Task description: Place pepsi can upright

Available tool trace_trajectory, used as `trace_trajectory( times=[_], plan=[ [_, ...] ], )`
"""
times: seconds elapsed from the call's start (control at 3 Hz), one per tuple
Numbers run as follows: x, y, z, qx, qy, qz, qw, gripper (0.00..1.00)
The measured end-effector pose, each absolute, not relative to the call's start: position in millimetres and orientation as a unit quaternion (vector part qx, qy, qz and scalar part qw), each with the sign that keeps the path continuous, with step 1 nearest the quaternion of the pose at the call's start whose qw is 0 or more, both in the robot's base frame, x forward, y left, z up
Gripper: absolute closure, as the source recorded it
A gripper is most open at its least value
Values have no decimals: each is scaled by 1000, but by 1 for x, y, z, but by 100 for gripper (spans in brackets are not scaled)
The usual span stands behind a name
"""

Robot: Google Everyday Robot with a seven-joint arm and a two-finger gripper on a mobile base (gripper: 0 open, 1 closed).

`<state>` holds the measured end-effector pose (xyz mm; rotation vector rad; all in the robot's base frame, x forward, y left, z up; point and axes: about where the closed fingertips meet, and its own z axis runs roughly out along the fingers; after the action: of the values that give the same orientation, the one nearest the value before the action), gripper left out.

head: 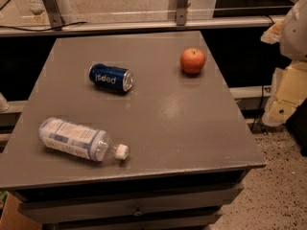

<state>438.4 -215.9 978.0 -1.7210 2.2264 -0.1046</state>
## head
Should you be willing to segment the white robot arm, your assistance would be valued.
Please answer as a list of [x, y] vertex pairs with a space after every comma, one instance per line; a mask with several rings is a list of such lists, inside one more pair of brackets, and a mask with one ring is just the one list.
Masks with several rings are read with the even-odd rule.
[[262, 122], [285, 124], [307, 99], [307, 0], [298, 0], [287, 13], [280, 31], [280, 53], [292, 62], [272, 75], [272, 92]]

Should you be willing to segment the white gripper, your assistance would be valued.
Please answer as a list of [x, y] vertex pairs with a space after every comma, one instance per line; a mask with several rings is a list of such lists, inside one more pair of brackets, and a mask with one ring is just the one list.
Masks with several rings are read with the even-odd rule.
[[307, 63], [292, 62], [285, 69], [276, 68], [268, 106], [268, 125], [279, 126], [307, 99]]

